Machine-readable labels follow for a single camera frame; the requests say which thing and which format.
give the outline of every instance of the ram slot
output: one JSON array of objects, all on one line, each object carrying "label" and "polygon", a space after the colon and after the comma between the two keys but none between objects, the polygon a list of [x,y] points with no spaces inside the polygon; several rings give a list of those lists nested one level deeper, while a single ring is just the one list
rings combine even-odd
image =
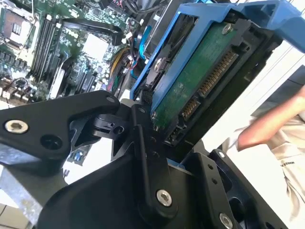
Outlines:
[{"label": "ram slot", "polygon": [[42,23],[41,31],[39,33],[39,38],[38,38],[38,41],[37,41],[36,52],[34,54],[33,64],[32,64],[31,70],[30,70],[31,74],[34,74],[36,72],[38,59],[39,59],[39,56],[42,52],[41,43],[42,43],[43,37],[46,34],[46,30],[47,30],[49,24],[50,24],[50,21],[47,20],[47,19],[45,19]]},{"label": "ram slot", "polygon": [[42,74],[44,73],[43,70],[45,68],[47,58],[49,56],[49,50],[50,50],[51,41],[53,39],[54,33],[55,33],[55,25],[52,23],[49,26],[47,37],[44,40],[44,46],[42,47],[41,58],[40,58],[40,61],[38,64],[38,69],[37,69],[37,77],[39,78],[38,82],[41,80]]}]

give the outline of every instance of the black metal bracket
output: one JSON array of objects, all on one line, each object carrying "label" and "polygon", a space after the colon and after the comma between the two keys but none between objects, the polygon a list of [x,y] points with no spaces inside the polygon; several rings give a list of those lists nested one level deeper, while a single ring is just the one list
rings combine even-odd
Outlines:
[{"label": "black metal bracket", "polygon": [[161,226],[178,212],[162,141],[152,129],[144,107],[132,106],[136,197],[142,218],[149,225]]},{"label": "black metal bracket", "polygon": [[[86,123],[98,114],[114,114],[119,107],[110,93],[96,91],[2,110],[0,162],[39,176],[57,173],[71,149],[77,148],[76,142],[80,143]],[[10,120],[20,120],[28,129],[22,134],[9,132]],[[94,138],[87,135],[81,143],[85,141],[90,144]]]},{"label": "black metal bracket", "polygon": [[247,229],[287,228],[225,153],[215,149],[209,157],[217,164],[227,199],[240,225]]},{"label": "black metal bracket", "polygon": [[85,30],[88,32],[95,32],[105,34],[112,37],[112,44],[114,46],[122,43],[124,36],[120,27],[115,25],[102,23],[99,21],[90,21],[87,19],[67,18],[62,20],[63,26],[71,29]]},{"label": "black metal bracket", "polygon": [[196,198],[204,226],[226,228],[224,226],[226,220],[228,228],[238,228],[216,163],[207,156],[194,152],[187,156],[183,165],[196,176]]}]

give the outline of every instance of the black cable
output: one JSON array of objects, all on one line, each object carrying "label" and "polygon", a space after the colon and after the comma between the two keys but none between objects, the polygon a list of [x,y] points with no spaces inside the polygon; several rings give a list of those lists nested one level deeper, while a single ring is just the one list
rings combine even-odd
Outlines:
[{"label": "black cable", "polygon": [[156,10],[159,10],[159,9],[167,6],[168,0],[165,0],[165,1],[161,2],[159,5],[150,7],[145,10],[137,10],[134,6],[132,6],[132,3],[129,0],[125,0],[125,4],[129,8],[129,10],[134,14],[148,14],[148,13],[154,12]]},{"label": "black cable", "polygon": [[7,205],[4,206],[2,212],[0,213],[0,217],[2,216],[2,214],[4,213],[4,210],[6,209]]}]

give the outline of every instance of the blue cable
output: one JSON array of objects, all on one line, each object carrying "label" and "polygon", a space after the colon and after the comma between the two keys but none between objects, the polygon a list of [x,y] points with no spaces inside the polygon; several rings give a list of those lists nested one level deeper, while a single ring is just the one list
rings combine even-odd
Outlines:
[{"label": "blue cable", "polygon": [[149,25],[147,26],[146,30],[144,31],[143,33],[143,36],[142,36],[142,39],[141,39],[141,42],[140,42],[140,47],[139,47],[139,54],[141,56],[141,58],[143,60],[145,60],[145,56],[144,56],[144,49],[145,49],[145,42],[148,38],[148,35],[149,33],[151,32],[152,30],[152,27]]}]

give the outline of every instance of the metal rivet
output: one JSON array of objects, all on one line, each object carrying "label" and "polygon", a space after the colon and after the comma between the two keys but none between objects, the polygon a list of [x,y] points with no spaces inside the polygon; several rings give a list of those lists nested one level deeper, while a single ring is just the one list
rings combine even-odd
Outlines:
[{"label": "metal rivet", "polygon": [[170,205],[172,205],[171,195],[163,189],[157,191],[157,199],[163,206],[169,207]]},{"label": "metal rivet", "polygon": [[222,34],[226,35],[228,34],[230,31],[232,30],[232,24],[226,24],[226,26],[224,26]]},{"label": "metal rivet", "polygon": [[106,99],[107,99],[109,102],[112,102],[112,103],[115,102],[115,100],[114,100],[113,98],[109,97],[109,96],[108,96]]},{"label": "metal rivet", "polygon": [[141,111],[142,113],[145,113],[145,110],[141,107],[139,107],[139,111]]},{"label": "metal rivet", "polygon": [[158,70],[158,68],[159,68],[159,66],[160,66],[160,64],[161,64],[161,61],[162,61],[162,58],[159,58],[159,59],[157,60],[157,63],[155,64],[155,66],[154,66],[154,68],[153,68],[155,71]]},{"label": "metal rivet", "polygon": [[29,126],[21,120],[10,120],[6,122],[4,127],[8,132],[13,134],[24,134],[29,129]]},{"label": "metal rivet", "polygon": [[156,116],[157,116],[157,113],[154,111],[154,112],[152,113],[152,119],[155,119]]},{"label": "metal rivet", "polygon": [[233,228],[233,223],[226,214],[220,213],[219,219],[220,219],[221,223],[225,226],[225,228],[227,228],[227,229]]},{"label": "metal rivet", "polygon": [[218,153],[219,153],[219,155],[221,156],[221,158],[225,158],[225,155],[224,155],[223,152],[218,152]]}]

